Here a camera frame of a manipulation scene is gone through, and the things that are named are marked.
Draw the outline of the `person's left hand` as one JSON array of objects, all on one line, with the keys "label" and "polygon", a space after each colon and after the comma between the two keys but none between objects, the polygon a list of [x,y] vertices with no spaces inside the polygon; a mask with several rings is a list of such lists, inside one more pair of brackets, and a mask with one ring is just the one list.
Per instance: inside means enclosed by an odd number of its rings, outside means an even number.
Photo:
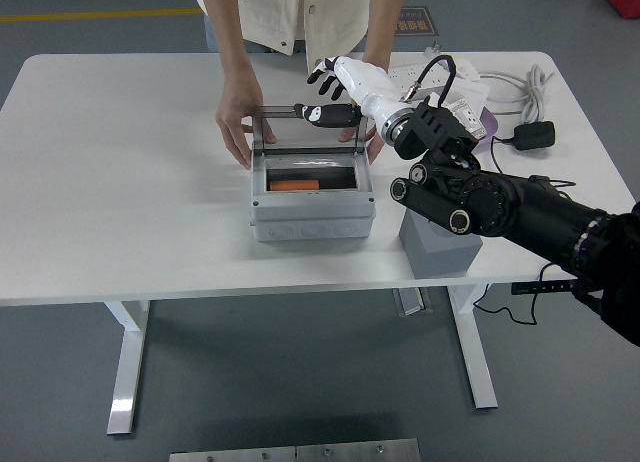
[{"label": "person's left hand", "polygon": [[[338,140],[342,143],[349,142],[356,135],[356,128],[344,128],[339,136]],[[372,127],[369,129],[365,136],[364,141],[366,142],[366,151],[370,164],[373,164],[382,149],[385,146],[385,142],[378,133],[376,127]]]}]

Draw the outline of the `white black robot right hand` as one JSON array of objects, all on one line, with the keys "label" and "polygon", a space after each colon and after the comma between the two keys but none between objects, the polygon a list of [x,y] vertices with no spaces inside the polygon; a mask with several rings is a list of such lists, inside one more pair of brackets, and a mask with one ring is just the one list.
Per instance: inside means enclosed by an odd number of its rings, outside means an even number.
[{"label": "white black robot right hand", "polygon": [[387,73],[372,64],[347,56],[326,58],[320,62],[307,82],[314,83],[322,74],[327,74],[319,93],[325,94],[333,82],[337,82],[332,100],[337,100],[343,91],[355,103],[311,106],[295,104],[294,113],[317,127],[356,127],[362,117],[374,121],[376,128],[386,137],[412,114],[413,108],[401,102],[401,93]]}]

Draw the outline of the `person's right hand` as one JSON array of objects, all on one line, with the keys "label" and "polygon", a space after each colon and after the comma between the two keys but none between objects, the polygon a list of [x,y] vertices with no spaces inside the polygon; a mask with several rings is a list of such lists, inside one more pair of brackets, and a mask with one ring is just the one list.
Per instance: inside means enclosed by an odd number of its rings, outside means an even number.
[{"label": "person's right hand", "polygon": [[251,167],[252,160],[246,133],[251,133],[253,128],[242,120],[262,104],[262,89],[254,73],[225,80],[215,120],[226,149],[245,169]]}]

